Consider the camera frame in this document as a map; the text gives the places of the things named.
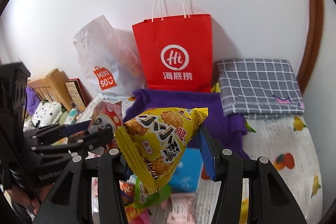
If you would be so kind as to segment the person's left hand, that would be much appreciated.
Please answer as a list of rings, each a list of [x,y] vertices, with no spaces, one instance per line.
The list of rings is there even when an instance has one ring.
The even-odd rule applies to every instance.
[[[37,189],[37,194],[39,195],[41,202],[45,200],[46,196],[53,186],[53,184],[50,184]],[[31,206],[35,215],[41,207],[41,204],[39,203],[37,198],[30,199],[29,196],[16,185],[13,185],[11,189],[7,190],[7,193],[16,203],[24,207]]]

